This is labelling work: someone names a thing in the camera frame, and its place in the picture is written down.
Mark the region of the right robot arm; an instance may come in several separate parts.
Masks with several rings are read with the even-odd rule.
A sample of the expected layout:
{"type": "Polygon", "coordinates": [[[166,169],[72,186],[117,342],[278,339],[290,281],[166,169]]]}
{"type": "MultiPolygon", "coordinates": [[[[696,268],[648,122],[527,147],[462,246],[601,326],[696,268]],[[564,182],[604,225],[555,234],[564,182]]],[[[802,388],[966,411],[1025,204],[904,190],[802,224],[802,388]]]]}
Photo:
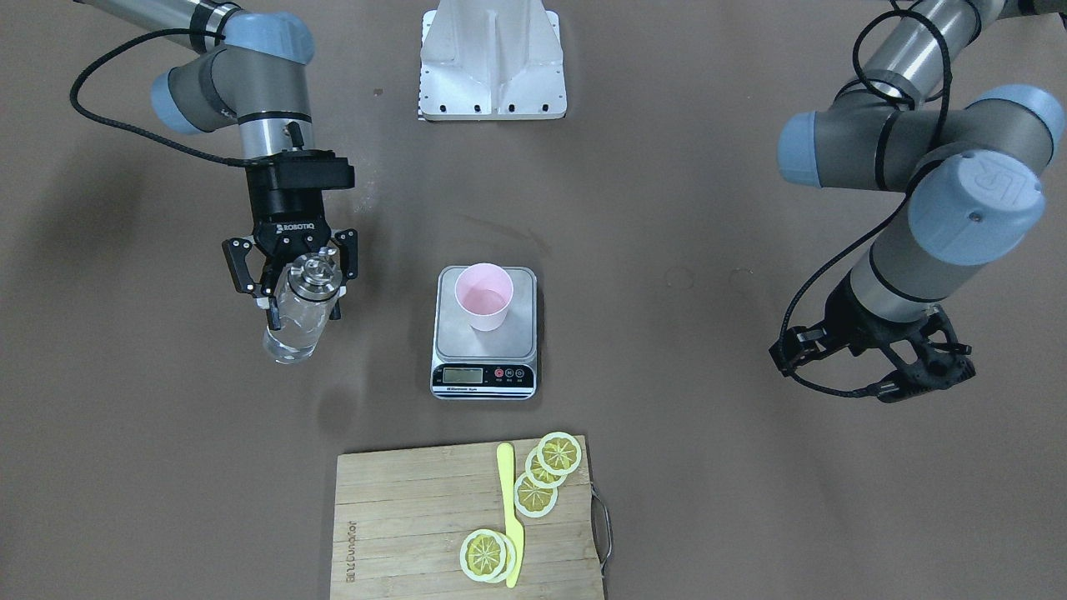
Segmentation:
{"type": "Polygon", "coordinates": [[[235,2],[95,1],[93,7],[143,29],[141,37],[92,61],[75,79],[69,102],[85,119],[134,133],[211,163],[245,174],[253,228],[222,244],[233,285],[251,296],[272,331],[283,325],[282,295],[288,274],[321,250],[339,262],[339,275],[318,296],[325,315],[340,319],[336,301],[359,277],[359,234],[332,228],[323,194],[355,186],[357,173],[346,158],[317,147],[306,68],[315,38],[292,12],[251,12],[235,2]],[[80,102],[87,77],[150,40],[171,38],[194,51],[190,63],[153,81],[150,102],[173,132],[212,133],[235,126],[243,155],[226,158],[117,119],[103,117],[80,102]]]}

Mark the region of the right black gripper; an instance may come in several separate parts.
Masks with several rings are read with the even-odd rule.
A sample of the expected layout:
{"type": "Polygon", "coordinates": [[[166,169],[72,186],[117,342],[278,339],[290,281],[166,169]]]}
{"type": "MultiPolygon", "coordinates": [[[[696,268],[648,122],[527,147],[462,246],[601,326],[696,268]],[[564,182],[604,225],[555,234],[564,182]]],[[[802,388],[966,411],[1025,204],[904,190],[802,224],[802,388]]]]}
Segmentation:
{"type": "MultiPolygon", "coordinates": [[[[248,255],[257,247],[267,260],[293,260],[327,243],[330,227],[325,221],[323,193],[355,186],[355,170],[347,158],[335,152],[305,149],[278,152],[245,167],[245,181],[253,215],[253,238],[232,237],[222,242],[223,255],[237,293],[249,295],[264,310],[267,330],[281,330],[281,313],[275,297],[277,278],[269,265],[257,282],[248,266],[248,255]]],[[[331,320],[343,319],[340,298],[347,281],[359,277],[359,232],[332,228],[330,254],[332,277],[327,289],[333,307],[331,320]]]]}

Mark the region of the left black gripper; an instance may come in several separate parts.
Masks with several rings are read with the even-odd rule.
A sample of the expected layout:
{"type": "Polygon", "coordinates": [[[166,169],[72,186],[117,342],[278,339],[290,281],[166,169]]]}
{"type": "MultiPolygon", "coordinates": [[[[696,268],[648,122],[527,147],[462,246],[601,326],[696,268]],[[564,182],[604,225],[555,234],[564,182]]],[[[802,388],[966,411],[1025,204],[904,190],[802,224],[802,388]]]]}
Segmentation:
{"type": "Polygon", "coordinates": [[[887,358],[925,358],[927,352],[919,349],[919,330],[933,311],[934,304],[927,303],[918,318],[892,322],[867,310],[854,293],[851,277],[843,277],[824,305],[822,358],[842,349],[855,357],[877,349],[887,358]]]}

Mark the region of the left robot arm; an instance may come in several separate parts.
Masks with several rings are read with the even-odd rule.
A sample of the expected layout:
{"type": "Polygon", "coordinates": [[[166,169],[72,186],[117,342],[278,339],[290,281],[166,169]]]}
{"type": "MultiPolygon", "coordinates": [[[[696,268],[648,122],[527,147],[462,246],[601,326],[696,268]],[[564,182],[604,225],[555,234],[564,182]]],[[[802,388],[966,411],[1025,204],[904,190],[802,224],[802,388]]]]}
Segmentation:
{"type": "Polygon", "coordinates": [[[990,23],[1063,11],[1063,1],[919,1],[889,12],[895,28],[854,60],[834,102],[789,120],[778,145],[786,181],[904,201],[822,322],[784,328],[774,354],[785,365],[904,340],[968,353],[942,304],[1040,220],[1040,176],[1060,151],[1064,108],[1040,88],[1002,85],[949,109],[950,66],[990,23]]]}

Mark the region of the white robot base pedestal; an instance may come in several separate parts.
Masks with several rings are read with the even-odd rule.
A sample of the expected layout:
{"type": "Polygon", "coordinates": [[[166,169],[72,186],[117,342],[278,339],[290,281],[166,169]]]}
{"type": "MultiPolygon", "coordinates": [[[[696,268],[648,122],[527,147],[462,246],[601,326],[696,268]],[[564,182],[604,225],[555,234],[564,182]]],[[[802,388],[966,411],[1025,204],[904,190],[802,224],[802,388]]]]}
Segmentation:
{"type": "Polygon", "coordinates": [[[560,20],[543,2],[442,1],[420,32],[424,121],[566,117],[560,20]]]}

